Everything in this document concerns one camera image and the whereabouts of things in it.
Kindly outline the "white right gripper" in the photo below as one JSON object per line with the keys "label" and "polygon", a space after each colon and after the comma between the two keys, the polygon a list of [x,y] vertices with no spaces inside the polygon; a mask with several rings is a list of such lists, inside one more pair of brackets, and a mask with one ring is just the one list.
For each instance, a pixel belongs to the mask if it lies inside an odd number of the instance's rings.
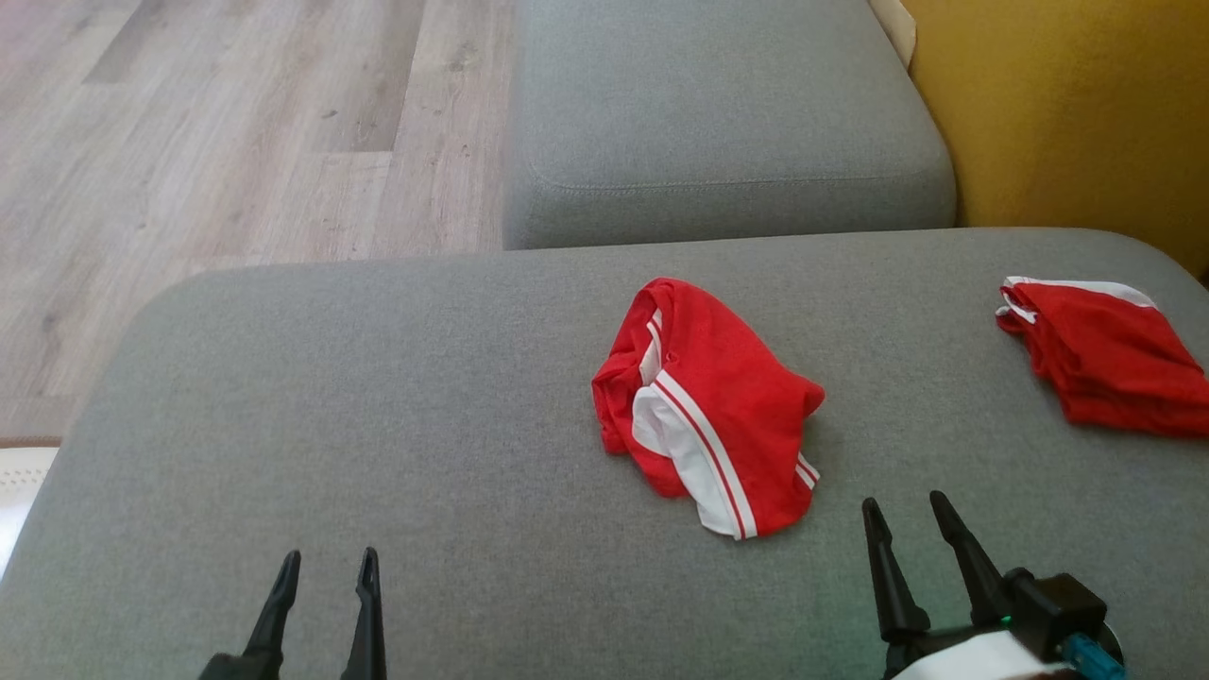
{"label": "white right gripper", "polygon": [[1011,613],[1003,577],[962,517],[941,490],[929,492],[929,503],[942,538],[954,552],[962,574],[977,627],[931,629],[929,612],[912,597],[893,555],[893,534],[874,499],[864,499],[860,515],[864,525],[870,577],[877,599],[877,622],[887,645],[885,679],[1078,679],[1062,659],[1058,644],[1045,629],[1001,624]]}

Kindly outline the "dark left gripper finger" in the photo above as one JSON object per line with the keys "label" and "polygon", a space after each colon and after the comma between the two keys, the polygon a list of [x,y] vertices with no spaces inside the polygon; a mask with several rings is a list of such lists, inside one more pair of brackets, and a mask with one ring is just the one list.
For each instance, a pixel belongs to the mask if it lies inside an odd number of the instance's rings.
{"label": "dark left gripper finger", "polygon": [[274,584],[241,655],[213,655],[199,679],[280,679],[283,638],[288,615],[297,601],[301,554],[291,551],[280,564]]}
{"label": "dark left gripper finger", "polygon": [[378,552],[366,547],[357,576],[359,613],[342,680],[387,679]]}

